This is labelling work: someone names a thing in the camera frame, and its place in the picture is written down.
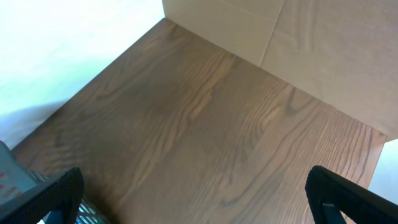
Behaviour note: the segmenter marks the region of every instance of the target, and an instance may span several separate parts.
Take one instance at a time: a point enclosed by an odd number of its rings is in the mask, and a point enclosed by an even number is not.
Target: beige wall
[[[166,17],[398,138],[398,1],[164,0]]]

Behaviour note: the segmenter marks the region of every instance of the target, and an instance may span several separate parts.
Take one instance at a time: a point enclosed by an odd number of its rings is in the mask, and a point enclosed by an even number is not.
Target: white wall
[[[398,205],[398,139],[385,143],[369,190]]]
[[[13,148],[163,17],[162,0],[0,1],[0,139]]]

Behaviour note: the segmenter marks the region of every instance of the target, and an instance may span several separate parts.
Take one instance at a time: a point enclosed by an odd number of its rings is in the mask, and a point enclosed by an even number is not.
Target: wooden floor
[[[164,19],[14,154],[115,223],[310,223],[310,168],[367,187],[385,139]]]

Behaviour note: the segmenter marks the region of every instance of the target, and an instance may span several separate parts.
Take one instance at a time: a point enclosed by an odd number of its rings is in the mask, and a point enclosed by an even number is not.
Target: metal mesh
[[[39,184],[48,179],[45,175],[28,170],[28,173]],[[76,217],[76,224],[109,224],[111,223],[90,201],[83,197]]]

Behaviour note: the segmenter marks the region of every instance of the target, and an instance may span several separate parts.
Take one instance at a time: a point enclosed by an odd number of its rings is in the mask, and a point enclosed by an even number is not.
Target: black plastic object
[[[72,168],[0,205],[0,224],[36,224],[49,212],[46,224],[72,224],[83,194],[83,176]]]
[[[314,166],[305,184],[316,224],[398,223],[398,206],[322,167]]]

